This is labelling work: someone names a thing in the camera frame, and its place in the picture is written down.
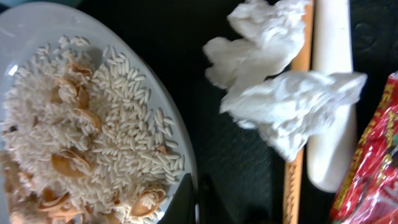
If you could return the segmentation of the rice and nutshell pile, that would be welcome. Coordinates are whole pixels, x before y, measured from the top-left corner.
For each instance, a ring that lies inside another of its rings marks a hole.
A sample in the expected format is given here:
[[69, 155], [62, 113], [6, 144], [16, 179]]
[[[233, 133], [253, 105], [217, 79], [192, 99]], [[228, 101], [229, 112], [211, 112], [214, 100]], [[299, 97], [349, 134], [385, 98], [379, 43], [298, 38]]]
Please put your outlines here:
[[175, 122], [144, 72], [83, 37], [39, 47], [3, 102], [10, 223], [155, 223], [185, 170]]

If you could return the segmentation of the grey round plate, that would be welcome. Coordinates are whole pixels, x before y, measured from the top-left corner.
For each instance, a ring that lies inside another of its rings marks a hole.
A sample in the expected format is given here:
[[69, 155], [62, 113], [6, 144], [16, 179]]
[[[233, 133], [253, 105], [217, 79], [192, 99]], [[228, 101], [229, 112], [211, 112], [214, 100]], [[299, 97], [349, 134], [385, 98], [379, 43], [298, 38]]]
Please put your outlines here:
[[[183, 119], [166, 87], [152, 69], [118, 35], [94, 17], [78, 9], [52, 2], [30, 2], [1, 13], [1, 99], [16, 80], [17, 69], [31, 59], [37, 48], [51, 44], [55, 46], [62, 35], [81, 36], [89, 40], [86, 50], [95, 65], [102, 60], [105, 47], [115, 47], [124, 53], [131, 64], [147, 77], [145, 86], [152, 91], [149, 106], [161, 108], [164, 115], [174, 121], [171, 130], [178, 142], [177, 152], [184, 156], [184, 172], [191, 174], [193, 187], [198, 190], [197, 165], [192, 144]], [[161, 206], [165, 214], [178, 187], [169, 188], [169, 201]]]

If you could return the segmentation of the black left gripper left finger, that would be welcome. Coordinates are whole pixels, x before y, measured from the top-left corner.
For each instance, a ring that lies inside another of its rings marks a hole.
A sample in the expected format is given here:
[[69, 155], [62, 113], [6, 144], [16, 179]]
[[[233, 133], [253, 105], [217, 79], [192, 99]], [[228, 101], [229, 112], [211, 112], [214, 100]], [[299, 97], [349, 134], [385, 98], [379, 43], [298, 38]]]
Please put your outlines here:
[[185, 174], [158, 224], [195, 224], [195, 197], [191, 174]]

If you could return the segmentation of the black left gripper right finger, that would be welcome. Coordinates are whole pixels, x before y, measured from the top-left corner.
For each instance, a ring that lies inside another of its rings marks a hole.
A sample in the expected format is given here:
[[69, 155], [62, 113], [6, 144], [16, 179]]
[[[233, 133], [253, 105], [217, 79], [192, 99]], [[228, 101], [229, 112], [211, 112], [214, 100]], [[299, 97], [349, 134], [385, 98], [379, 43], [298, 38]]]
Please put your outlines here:
[[200, 224], [234, 224], [210, 177], [202, 177], [198, 189]]

